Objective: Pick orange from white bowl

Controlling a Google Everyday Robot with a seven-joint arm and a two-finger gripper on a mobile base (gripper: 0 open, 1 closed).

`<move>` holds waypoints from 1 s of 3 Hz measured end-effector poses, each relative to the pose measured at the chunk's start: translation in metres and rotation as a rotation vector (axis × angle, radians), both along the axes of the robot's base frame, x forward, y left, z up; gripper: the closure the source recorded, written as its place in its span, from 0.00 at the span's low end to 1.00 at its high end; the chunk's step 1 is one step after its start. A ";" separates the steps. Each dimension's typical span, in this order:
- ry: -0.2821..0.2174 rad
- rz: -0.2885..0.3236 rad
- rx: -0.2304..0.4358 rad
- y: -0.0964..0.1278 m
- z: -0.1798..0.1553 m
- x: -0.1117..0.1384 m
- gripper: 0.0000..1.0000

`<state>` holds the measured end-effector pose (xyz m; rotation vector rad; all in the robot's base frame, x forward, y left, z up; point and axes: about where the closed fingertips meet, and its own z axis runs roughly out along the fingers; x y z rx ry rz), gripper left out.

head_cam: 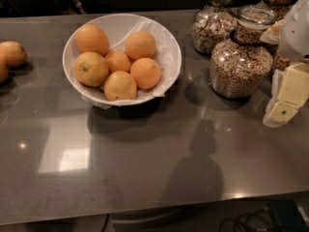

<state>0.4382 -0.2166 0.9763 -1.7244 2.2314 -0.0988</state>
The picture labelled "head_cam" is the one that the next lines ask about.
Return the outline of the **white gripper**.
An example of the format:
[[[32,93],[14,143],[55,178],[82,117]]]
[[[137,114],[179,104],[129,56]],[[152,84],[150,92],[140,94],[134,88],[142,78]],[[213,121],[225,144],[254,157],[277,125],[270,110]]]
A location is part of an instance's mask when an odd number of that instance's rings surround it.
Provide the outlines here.
[[[278,51],[292,62],[309,61],[309,0],[297,0],[284,20],[276,21],[260,37],[265,44],[278,44]],[[287,125],[309,99],[309,65],[297,63],[275,70],[263,124]]]

